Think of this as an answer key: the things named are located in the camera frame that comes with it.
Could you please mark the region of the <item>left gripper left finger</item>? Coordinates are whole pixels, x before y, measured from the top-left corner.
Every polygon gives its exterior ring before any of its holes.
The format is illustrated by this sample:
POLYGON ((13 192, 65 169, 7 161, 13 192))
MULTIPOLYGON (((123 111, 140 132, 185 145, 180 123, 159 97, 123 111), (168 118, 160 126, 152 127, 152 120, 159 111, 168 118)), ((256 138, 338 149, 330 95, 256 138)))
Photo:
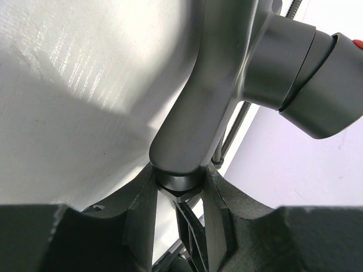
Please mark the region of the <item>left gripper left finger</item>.
POLYGON ((150 271, 154 171, 79 212, 67 205, 1 206, 2 271, 150 271))

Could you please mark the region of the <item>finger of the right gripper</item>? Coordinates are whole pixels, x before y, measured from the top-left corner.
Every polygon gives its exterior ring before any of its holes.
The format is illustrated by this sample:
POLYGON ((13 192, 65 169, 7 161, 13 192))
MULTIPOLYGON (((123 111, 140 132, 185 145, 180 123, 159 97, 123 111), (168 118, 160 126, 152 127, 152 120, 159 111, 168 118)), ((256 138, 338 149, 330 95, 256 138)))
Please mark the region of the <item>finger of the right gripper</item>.
POLYGON ((174 202, 174 205, 179 239, 189 255, 187 260, 192 271, 209 271, 205 227, 192 211, 200 200, 198 195, 186 202, 174 202))

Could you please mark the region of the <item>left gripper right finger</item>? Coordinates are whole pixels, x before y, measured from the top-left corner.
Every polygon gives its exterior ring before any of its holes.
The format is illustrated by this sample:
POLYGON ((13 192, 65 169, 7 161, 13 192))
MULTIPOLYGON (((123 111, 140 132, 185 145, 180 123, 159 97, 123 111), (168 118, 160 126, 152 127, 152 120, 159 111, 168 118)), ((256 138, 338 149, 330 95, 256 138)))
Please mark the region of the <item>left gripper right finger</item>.
POLYGON ((361 271, 362 208, 272 209, 209 165, 202 191, 210 271, 361 271))

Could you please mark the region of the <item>dark grey faucet mixer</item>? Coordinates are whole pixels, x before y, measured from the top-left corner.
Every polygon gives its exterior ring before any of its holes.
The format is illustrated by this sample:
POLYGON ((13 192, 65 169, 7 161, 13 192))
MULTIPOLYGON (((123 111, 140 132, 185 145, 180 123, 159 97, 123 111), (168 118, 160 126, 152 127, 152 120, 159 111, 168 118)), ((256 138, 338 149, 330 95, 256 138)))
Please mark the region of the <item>dark grey faucet mixer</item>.
POLYGON ((362 49, 279 14, 280 1, 206 1, 191 76, 149 158, 177 203, 202 190, 206 166, 240 101, 278 111, 315 139, 362 116, 362 49))

